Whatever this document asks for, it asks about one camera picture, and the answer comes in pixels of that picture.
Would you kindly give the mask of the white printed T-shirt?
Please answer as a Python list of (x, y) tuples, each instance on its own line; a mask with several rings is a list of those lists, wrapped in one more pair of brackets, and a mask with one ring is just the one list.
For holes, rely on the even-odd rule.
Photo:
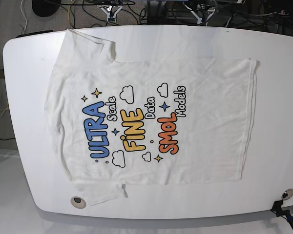
[(88, 205), (129, 185), (239, 181), (257, 61), (120, 62), (116, 43), (67, 30), (44, 105), (54, 151)]

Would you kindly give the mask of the black round floor base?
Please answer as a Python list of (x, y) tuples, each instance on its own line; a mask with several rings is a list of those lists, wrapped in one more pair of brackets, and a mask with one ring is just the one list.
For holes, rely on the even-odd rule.
[(61, 0), (32, 0), (32, 10), (39, 17), (50, 17), (57, 12)]

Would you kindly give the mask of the black aluminium frame stand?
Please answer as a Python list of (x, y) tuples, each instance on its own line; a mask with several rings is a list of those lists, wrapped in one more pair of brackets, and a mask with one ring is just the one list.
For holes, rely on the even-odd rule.
[(146, 23), (148, 25), (169, 25), (174, 24), (171, 8), (172, 0), (146, 0), (144, 9), (146, 12)]

